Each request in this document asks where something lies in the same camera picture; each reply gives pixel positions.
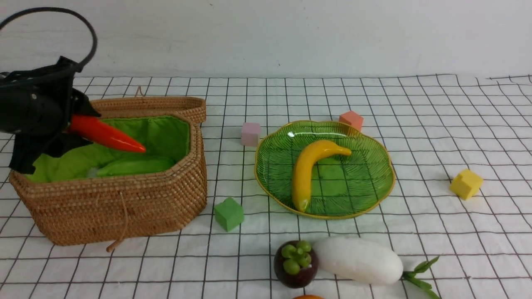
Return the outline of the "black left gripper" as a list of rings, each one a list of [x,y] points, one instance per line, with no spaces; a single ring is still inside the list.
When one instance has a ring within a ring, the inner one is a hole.
[[[0,127],[15,135],[9,168],[21,174],[33,174],[34,163],[42,155],[59,158],[73,149],[92,142],[63,131],[72,114],[100,118],[88,96],[74,88],[74,74],[55,76],[43,83],[35,79],[55,75],[77,66],[72,59],[60,57],[51,66],[28,71],[1,73]]]

